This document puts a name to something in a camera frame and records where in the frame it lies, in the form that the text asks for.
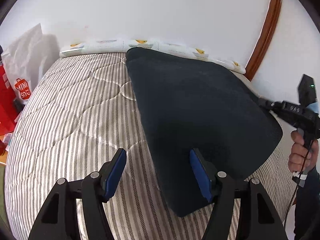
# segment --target red box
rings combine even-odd
[[[16,95],[9,84],[2,61],[0,60],[0,135],[13,132],[18,113],[13,101]]]

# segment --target silver screw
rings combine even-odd
[[[218,176],[219,176],[220,178],[225,178],[225,177],[227,176],[227,174],[226,174],[224,171],[219,171],[219,172],[218,172]]]
[[[66,182],[66,179],[65,179],[65,178],[60,178],[60,179],[58,179],[58,181],[57,181],[57,183],[58,183],[59,185],[65,183],[65,182]]]
[[[90,174],[90,177],[93,178],[93,179],[99,177],[99,172],[94,171],[93,173]]]
[[[252,179],[251,179],[251,182],[252,182],[253,184],[259,184],[259,183],[260,183],[260,180],[258,180],[257,178],[252,178]]]

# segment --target person's arm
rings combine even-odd
[[[291,149],[288,167],[291,172],[300,171],[307,149],[303,147],[303,138],[297,131],[293,131],[291,137],[295,143]],[[296,195],[295,240],[299,240],[304,236],[317,213],[320,212],[320,176],[315,167],[318,152],[319,145],[318,141],[315,140],[312,145],[312,152],[308,154],[305,163],[305,168],[309,167],[312,170],[308,173],[304,187],[299,187]]]

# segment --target white plastic bag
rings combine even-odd
[[[54,63],[47,39],[38,24],[14,41],[1,55],[7,78],[26,104],[45,72]]]

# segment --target striped fabric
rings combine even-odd
[[[253,174],[282,219],[294,186],[287,170],[288,145],[283,138]],[[120,147],[127,151],[127,164],[115,196],[104,205],[114,238],[201,239],[212,205],[183,218],[166,206],[124,53],[59,59],[37,86],[17,124],[6,168],[6,208],[14,236],[28,238],[57,179],[73,181],[98,171]],[[235,239],[239,207],[235,200],[228,239]],[[81,238],[87,239],[81,201],[77,208]]]

